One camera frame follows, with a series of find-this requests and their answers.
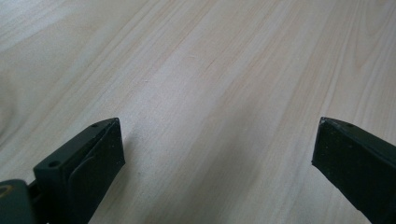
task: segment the black plastic part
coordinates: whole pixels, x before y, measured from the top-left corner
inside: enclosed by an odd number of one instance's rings
[[[321,118],[312,164],[373,223],[396,223],[396,147],[350,123]]]
[[[125,164],[119,119],[97,122],[35,168],[49,223],[88,223]]]
[[[29,191],[23,180],[12,179],[0,183],[0,223],[37,223]]]

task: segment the screw hole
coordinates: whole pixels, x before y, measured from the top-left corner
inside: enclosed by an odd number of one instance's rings
[[[11,185],[0,186],[0,198],[3,198],[4,196],[8,195],[11,191],[12,191]]]
[[[49,167],[57,167],[59,166],[61,163],[59,161],[52,161],[49,163]]]

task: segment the wooden table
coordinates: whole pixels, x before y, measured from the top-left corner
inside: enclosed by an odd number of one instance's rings
[[[0,179],[121,121],[91,223],[369,223],[311,165],[321,116],[396,144],[393,0],[0,2]]]

